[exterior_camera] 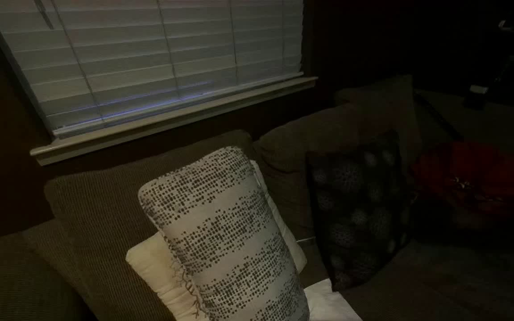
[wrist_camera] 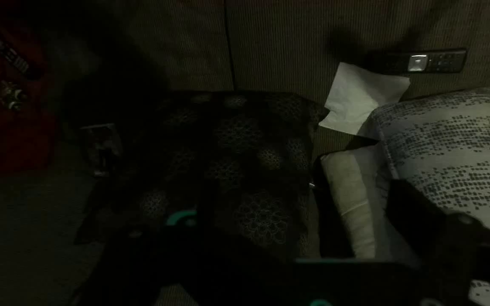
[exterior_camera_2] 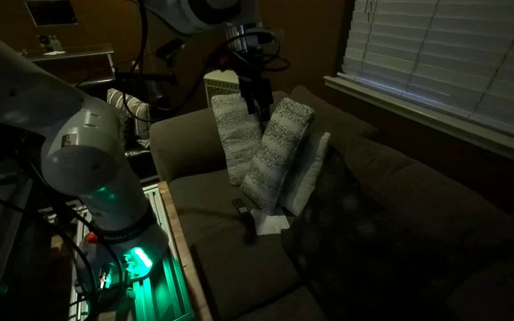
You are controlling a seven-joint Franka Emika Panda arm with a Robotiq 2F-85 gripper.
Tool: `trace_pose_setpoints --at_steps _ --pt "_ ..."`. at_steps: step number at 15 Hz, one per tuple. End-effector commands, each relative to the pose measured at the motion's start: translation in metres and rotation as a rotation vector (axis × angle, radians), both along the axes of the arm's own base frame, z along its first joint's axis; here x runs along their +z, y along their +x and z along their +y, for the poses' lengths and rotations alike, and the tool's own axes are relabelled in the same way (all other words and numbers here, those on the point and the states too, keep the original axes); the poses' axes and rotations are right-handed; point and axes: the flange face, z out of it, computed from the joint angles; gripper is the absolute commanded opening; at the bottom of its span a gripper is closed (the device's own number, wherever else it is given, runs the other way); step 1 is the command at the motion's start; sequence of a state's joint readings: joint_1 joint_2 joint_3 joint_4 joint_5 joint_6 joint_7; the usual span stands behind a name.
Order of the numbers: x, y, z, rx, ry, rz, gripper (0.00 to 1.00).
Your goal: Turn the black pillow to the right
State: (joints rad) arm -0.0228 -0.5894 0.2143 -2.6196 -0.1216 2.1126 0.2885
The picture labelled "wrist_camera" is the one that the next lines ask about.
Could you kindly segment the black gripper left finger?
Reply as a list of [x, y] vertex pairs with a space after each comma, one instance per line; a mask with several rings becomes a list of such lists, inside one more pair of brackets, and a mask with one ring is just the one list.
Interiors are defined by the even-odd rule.
[[69, 306], [152, 306], [163, 288], [178, 284], [197, 306], [208, 306], [197, 284], [198, 240], [208, 230], [210, 211], [171, 213], [159, 232], [128, 227], [105, 245]]

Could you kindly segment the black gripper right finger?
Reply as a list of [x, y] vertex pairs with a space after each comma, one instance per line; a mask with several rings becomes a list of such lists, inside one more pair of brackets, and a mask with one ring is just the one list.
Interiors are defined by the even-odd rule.
[[490, 284], [490, 230], [462, 213], [443, 213], [406, 181], [391, 181], [385, 218], [419, 261], [419, 306], [481, 306], [472, 281]]

